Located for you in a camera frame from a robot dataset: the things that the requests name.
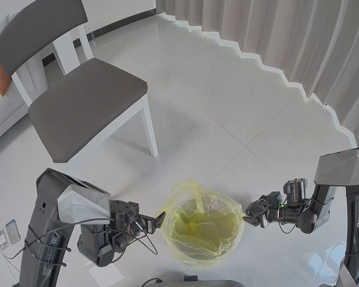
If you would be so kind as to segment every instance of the orange pillow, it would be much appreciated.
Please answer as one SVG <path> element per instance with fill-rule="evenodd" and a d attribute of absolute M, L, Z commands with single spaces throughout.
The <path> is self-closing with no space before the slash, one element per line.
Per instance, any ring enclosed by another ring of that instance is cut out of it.
<path fill-rule="evenodd" d="M 4 69 L 0 65 L 0 94 L 2 97 L 4 97 L 10 81 L 11 77 L 7 76 L 7 74 L 4 72 Z"/>

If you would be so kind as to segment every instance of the chair backrest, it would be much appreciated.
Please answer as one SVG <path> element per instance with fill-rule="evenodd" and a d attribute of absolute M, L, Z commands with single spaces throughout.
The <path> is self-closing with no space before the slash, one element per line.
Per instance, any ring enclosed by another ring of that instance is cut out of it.
<path fill-rule="evenodd" d="M 11 76 L 46 45 L 87 21 L 81 0 L 32 2 L 0 34 L 2 68 Z"/>

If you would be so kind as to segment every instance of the beige curtain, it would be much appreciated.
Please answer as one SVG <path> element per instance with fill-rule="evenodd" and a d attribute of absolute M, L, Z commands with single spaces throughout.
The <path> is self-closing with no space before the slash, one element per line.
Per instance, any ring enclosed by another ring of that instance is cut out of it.
<path fill-rule="evenodd" d="M 359 145 L 359 0 L 156 0 L 159 12 L 217 31 L 335 109 Z"/>

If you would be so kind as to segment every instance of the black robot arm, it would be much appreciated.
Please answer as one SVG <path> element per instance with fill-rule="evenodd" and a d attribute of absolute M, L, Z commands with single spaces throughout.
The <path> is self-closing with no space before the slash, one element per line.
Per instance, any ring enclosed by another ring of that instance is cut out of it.
<path fill-rule="evenodd" d="M 310 234 L 328 221 L 337 186 L 346 187 L 347 244 L 342 265 L 359 287 L 359 147 L 321 156 L 314 183 L 314 193 L 307 199 L 306 179 L 288 181 L 284 202 L 279 191 L 261 196 L 246 209 L 244 221 L 263 228 L 272 222 L 291 223 Z"/>
<path fill-rule="evenodd" d="M 140 233 L 153 234 L 165 217 L 139 214 L 134 202 L 111 200 L 95 185 L 47 169 L 36 181 L 37 199 L 25 245 L 22 249 L 19 283 L 15 287 L 55 287 L 65 251 L 76 224 L 81 224 L 79 252 L 105 267 L 114 253 L 126 247 Z"/>

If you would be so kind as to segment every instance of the trash bag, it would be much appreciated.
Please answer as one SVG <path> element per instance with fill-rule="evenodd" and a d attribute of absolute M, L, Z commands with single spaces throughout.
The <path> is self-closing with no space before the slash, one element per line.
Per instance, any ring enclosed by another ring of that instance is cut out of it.
<path fill-rule="evenodd" d="M 244 230 L 242 206 L 193 179 L 174 184 L 157 214 L 166 212 L 161 232 L 172 255 L 196 269 L 214 267 L 239 243 Z"/>

